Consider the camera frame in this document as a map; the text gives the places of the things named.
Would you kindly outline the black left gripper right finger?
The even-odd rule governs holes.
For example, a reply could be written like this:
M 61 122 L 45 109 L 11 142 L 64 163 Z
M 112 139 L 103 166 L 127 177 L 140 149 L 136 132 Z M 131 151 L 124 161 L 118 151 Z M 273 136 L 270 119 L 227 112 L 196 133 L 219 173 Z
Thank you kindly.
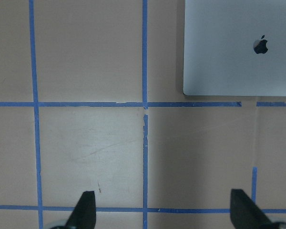
M 276 229 L 276 223 L 242 189 L 231 189 L 230 220 L 235 229 Z

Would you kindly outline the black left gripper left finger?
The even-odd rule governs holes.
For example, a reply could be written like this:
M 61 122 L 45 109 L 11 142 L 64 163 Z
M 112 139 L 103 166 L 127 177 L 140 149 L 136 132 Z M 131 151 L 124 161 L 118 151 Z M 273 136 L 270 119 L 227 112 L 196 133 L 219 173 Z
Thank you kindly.
M 94 191 L 85 191 L 82 193 L 64 227 L 66 229 L 94 229 L 95 225 L 95 193 Z

